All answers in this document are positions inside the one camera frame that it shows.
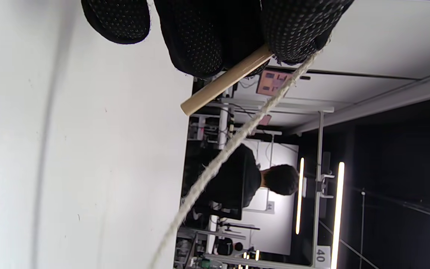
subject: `wooden rod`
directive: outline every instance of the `wooden rod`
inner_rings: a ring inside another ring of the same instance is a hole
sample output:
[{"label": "wooden rod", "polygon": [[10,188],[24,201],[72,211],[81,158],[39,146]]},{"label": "wooden rod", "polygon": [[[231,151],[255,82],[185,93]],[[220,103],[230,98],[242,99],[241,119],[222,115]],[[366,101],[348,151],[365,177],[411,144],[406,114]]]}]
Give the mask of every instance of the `wooden rod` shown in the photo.
[{"label": "wooden rod", "polygon": [[237,83],[251,71],[264,64],[272,56],[273,53],[268,50],[268,46],[266,44],[261,46],[250,56],[237,63],[233,68],[192,95],[189,99],[183,102],[180,107],[187,116],[192,115],[198,109],[205,106],[208,102],[228,89],[228,87]]}]

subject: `black glove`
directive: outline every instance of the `black glove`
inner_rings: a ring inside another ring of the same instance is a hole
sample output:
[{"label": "black glove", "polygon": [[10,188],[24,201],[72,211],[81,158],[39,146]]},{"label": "black glove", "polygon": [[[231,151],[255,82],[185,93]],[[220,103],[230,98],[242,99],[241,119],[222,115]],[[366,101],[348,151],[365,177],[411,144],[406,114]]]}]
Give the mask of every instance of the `black glove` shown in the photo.
[{"label": "black glove", "polygon": [[[154,0],[172,63],[198,78],[232,68],[264,43],[279,62],[301,63],[326,44],[352,2]],[[91,26],[115,43],[135,44],[149,34],[146,0],[82,0],[82,8]]]}]

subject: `man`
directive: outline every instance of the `man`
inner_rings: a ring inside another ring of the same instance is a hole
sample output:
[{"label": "man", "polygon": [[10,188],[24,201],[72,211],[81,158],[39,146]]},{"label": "man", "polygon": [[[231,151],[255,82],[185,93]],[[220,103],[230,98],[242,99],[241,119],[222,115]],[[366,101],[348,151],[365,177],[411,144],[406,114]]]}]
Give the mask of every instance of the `man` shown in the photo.
[{"label": "man", "polygon": [[[207,166],[219,153],[219,150],[205,150],[198,160]],[[297,191],[299,174],[291,165],[278,165],[260,171],[253,151],[246,145],[240,145],[222,164],[217,175],[208,183],[200,200],[222,203],[224,207],[239,207],[242,195],[237,188],[244,183],[243,207],[249,206],[256,191],[265,187],[277,194],[291,195]]]}]

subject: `led light strip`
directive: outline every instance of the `led light strip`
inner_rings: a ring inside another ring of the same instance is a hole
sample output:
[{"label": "led light strip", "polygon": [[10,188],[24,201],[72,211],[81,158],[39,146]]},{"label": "led light strip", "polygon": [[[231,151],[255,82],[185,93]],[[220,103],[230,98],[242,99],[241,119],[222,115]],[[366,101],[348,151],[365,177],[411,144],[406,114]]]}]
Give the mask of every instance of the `led light strip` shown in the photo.
[{"label": "led light strip", "polygon": [[302,194],[303,194],[304,158],[300,163],[300,178],[298,179],[298,206],[296,211],[296,234],[300,233],[300,222],[302,218]]},{"label": "led light strip", "polygon": [[339,232],[341,228],[341,206],[343,204],[343,182],[345,180],[345,163],[339,163],[338,187],[336,189],[336,208],[334,210],[333,252],[331,254],[331,269],[338,264]]}]

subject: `white backdrop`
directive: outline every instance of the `white backdrop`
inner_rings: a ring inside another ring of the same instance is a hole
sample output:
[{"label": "white backdrop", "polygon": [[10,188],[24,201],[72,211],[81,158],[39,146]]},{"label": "white backdrop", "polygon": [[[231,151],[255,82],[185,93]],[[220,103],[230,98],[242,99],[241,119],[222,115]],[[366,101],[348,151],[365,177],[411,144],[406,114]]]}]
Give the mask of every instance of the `white backdrop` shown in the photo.
[{"label": "white backdrop", "polygon": [[[261,164],[261,169],[269,168],[269,157],[271,143],[260,142],[258,140],[247,139],[244,144],[254,151],[254,155],[258,163]],[[285,145],[293,150],[298,149],[297,145]],[[297,167],[297,153],[279,145],[274,144],[272,165],[289,164]],[[271,252],[282,255],[289,255],[291,250],[292,240],[292,224],[293,224],[293,205],[294,195],[282,196],[269,192],[268,200],[275,202],[275,213],[259,213],[252,211],[244,211],[241,221],[229,220],[232,223],[243,223],[254,225],[261,228],[260,231],[252,232],[251,244],[255,249],[263,252]],[[249,230],[231,228],[231,230],[241,232],[247,236],[247,240],[242,240],[244,247],[249,246],[248,236]]]}]

